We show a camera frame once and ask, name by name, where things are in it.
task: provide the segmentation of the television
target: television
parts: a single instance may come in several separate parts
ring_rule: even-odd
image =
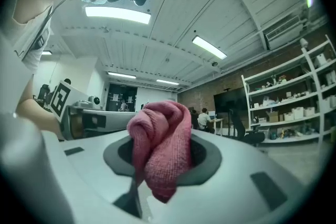
[[[247,101],[244,88],[214,95],[216,112],[247,111]]]

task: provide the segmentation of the doorway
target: doorway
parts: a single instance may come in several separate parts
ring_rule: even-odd
[[[124,99],[127,104],[128,111],[135,112],[137,91],[137,87],[110,84],[106,111],[118,111],[121,106],[121,100]]]

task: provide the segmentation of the white shelving unit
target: white shelving unit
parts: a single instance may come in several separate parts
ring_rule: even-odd
[[[249,128],[251,129],[253,126],[255,125],[259,125],[260,127],[271,127],[271,126],[278,126],[278,125],[289,125],[289,124],[294,124],[294,123],[301,123],[307,120],[312,120],[312,119],[316,119],[319,118],[320,120],[320,128],[319,128],[319,133],[315,133],[315,134],[311,134],[311,135],[304,135],[304,136],[298,136],[298,137],[288,137],[288,138],[278,138],[276,140],[270,140],[270,139],[265,139],[263,143],[288,143],[288,142],[297,142],[297,141],[304,141],[304,140],[310,140],[310,139],[315,139],[318,138],[319,139],[319,143],[318,143],[318,148],[320,148],[321,144],[322,144],[322,139],[323,136],[326,134],[330,133],[330,130],[325,131],[324,130],[324,116],[325,114],[332,112],[333,110],[336,110],[336,108],[325,108],[323,107],[323,93],[336,87],[336,83],[329,85],[327,87],[324,87],[323,89],[321,88],[320,85],[320,81],[318,78],[319,73],[321,73],[324,69],[331,67],[333,64],[336,63],[336,59],[333,59],[329,62],[327,62],[325,65],[323,65],[322,67],[319,68],[315,68],[314,64],[312,62],[312,58],[316,57],[317,55],[321,54],[324,49],[325,46],[330,45],[334,55],[336,56],[336,51],[335,48],[333,47],[329,37],[326,35],[325,36],[327,38],[327,41],[323,42],[322,44],[318,45],[317,47],[307,51],[305,48],[301,48],[302,50],[302,54],[299,55],[298,57],[295,57],[294,59],[285,62],[277,67],[271,68],[269,70],[266,70],[262,73],[256,74],[254,76],[248,77],[248,78],[244,78],[244,76],[242,75],[242,80],[243,80],[243,84],[244,84],[244,89],[245,89],[245,93],[246,93],[246,100],[247,100],[247,104],[248,104],[248,114],[249,114]],[[273,87],[269,87],[269,88],[265,88],[265,89],[261,89],[261,90],[257,90],[257,91],[252,91],[250,92],[250,84],[252,83],[256,83],[265,79],[270,78],[272,75],[279,75],[279,74],[283,74],[284,72],[300,66],[303,63],[307,63],[310,71],[300,77],[291,79],[285,83],[281,83],[278,85],[275,85]],[[272,105],[268,105],[268,106],[260,106],[258,108],[250,108],[250,101],[252,100],[253,97],[258,96],[258,95],[264,95],[266,93],[269,92],[274,92],[274,91],[278,91],[278,90],[282,90],[288,86],[292,86],[296,83],[300,83],[303,82],[307,79],[312,79],[315,83],[316,86],[316,92],[310,92],[309,94],[299,97],[299,98],[294,98],[294,99],[290,99],[288,101],[285,102],[280,102],[277,104],[272,104]],[[295,103],[295,102],[299,102],[308,98],[312,98],[312,97],[317,97],[318,99],[318,103],[319,103],[319,107],[318,107],[318,113],[311,115],[311,116],[306,116],[303,117],[301,119],[296,119],[296,120],[292,120],[292,121],[281,121],[281,122],[267,122],[267,123],[257,123],[257,124],[253,124],[252,123],[252,119],[253,119],[253,112],[254,111],[258,111],[258,110],[266,110],[266,109],[271,109],[271,108],[276,108],[278,106],[282,106],[282,105],[287,105],[287,104],[291,104],[291,103]]]

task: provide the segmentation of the red knitted fabric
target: red knitted fabric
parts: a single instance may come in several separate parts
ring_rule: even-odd
[[[143,180],[161,202],[176,191],[178,175],[191,169],[191,116],[173,101],[146,104],[129,122],[134,139],[133,165],[137,183]]]

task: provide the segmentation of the dark hair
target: dark hair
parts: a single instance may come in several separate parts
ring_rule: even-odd
[[[69,79],[65,79],[64,82],[71,85],[71,80],[69,80]]]

